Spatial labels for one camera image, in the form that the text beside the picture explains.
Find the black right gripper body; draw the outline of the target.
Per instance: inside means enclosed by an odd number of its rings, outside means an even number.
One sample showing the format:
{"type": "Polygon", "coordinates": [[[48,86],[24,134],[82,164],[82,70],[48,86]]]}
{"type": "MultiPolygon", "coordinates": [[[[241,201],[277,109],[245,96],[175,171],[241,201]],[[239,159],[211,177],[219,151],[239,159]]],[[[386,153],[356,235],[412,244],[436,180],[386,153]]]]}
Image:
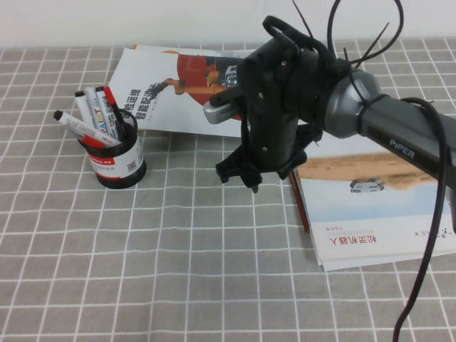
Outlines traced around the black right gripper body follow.
{"type": "Polygon", "coordinates": [[[307,107],[300,100],[314,102],[317,94],[304,84],[313,73],[324,72],[333,54],[319,41],[302,42],[273,38],[239,65],[237,106],[242,119],[242,143],[250,143],[265,172],[279,174],[290,157],[321,139],[322,131],[299,125],[307,107]]]}

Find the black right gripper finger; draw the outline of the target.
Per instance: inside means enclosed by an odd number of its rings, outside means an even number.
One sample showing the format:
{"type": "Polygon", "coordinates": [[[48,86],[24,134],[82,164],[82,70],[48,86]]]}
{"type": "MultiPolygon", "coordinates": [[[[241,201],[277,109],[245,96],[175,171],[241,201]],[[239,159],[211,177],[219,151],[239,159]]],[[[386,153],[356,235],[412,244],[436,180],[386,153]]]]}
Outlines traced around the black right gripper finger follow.
{"type": "Polygon", "coordinates": [[[249,142],[243,142],[234,152],[215,166],[217,175],[222,184],[233,177],[240,177],[245,187],[254,194],[259,191],[262,183],[261,172],[263,167],[251,149],[249,142]]]}
{"type": "Polygon", "coordinates": [[[307,154],[304,150],[294,153],[290,159],[279,169],[279,177],[285,180],[298,166],[307,161],[307,154]]]}

